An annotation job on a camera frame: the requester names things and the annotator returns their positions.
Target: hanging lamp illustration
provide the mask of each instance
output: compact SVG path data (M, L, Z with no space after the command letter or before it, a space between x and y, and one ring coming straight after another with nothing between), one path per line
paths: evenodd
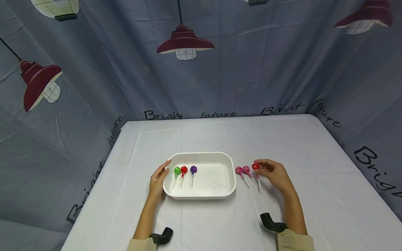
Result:
M77 19L80 11L78 0L31 0L31 3L42 15L60 22Z
M197 56L197 51L214 49L215 46L205 39L197 38L193 30L183 24L180 10L180 0L177 0L180 24L172 32L170 39L161 44L156 51L160 54L175 52L179 60L192 60Z
M269 2L269 0L243 0L243 1L245 1L249 6L261 5Z
M62 69L57 65L43 67L36 62L21 59L6 42L0 37L0 41L17 57L21 65L21 76L27 84L24 94L24 109L32 110L44 98L49 103L56 102L60 97L60 87L56 80L61 76Z
M357 35L367 32L374 24L384 27L392 25L388 0L366 0L358 11L337 22L335 27L349 27L347 34Z

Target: person's left hand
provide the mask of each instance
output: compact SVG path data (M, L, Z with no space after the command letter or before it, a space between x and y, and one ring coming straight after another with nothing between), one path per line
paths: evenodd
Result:
M172 160L163 163L151 176L150 191L148 193L147 202L153 206L158 206L162 198L163 181L169 173L169 168L166 168Z

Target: white plastic tray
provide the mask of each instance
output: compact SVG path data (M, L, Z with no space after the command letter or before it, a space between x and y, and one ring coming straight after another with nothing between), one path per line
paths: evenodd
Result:
M176 153L170 157L169 175L163 182L166 194L177 200L208 200L225 199L236 188L236 175L233 161L226 153ZM188 172L184 175L180 187L181 175L177 177L174 188L174 168L186 166ZM194 174L193 187L190 186L192 165L197 167Z

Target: red lollipop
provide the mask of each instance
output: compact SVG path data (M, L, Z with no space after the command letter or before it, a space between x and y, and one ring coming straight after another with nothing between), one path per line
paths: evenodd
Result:
M187 167L184 165L181 167L181 184L180 184L180 188L183 186L183 180L184 180L184 175L187 173L188 169Z
M255 170L255 169L260 169L260 165L257 164L257 163L253 163L253 164L251 165L251 168L252 168L253 170ZM258 179L258 190L260 190L261 183L260 183L260 176L259 176L258 174L257 174L257 179Z

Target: forearm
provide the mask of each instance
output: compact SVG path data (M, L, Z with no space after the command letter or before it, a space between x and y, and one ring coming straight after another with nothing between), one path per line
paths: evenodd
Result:
M152 202L147 201L142 209L139 217L137 229L135 230L133 239L145 240L152 235L154 228L156 207Z
M285 205L285 223L287 228L298 235L307 235L306 223L299 196L294 188L282 193Z

